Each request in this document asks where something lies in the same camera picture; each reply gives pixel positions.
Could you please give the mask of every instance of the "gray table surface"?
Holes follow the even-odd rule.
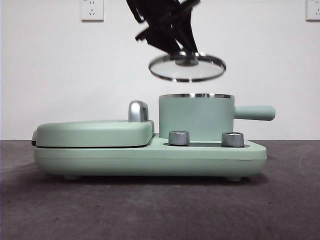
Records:
[[[262,173],[83,177],[38,169],[30,141],[1,141],[1,240],[320,239],[320,141],[255,141]]]

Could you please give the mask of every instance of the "small pot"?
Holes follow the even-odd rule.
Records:
[[[272,106],[235,106],[235,97],[213,93],[182,93],[159,97],[160,137],[171,131],[188,131],[190,141],[220,141],[233,132],[234,119],[271,121]]]

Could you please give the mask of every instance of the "silver knob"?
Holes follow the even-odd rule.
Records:
[[[244,147],[244,134],[241,132],[224,132],[221,137],[221,145],[230,148]]]
[[[174,146],[186,146],[190,143],[190,135],[188,131],[170,131],[169,144]]]

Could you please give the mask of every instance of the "wall socket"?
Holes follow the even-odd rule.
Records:
[[[103,21],[104,0],[80,0],[80,14],[82,21]]]
[[[320,0],[306,0],[307,21],[320,21]]]

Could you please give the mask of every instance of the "glass lid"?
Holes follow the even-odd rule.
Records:
[[[149,64],[150,72],[173,82],[201,82],[217,78],[226,71],[226,64],[215,56],[180,51],[157,57]]]

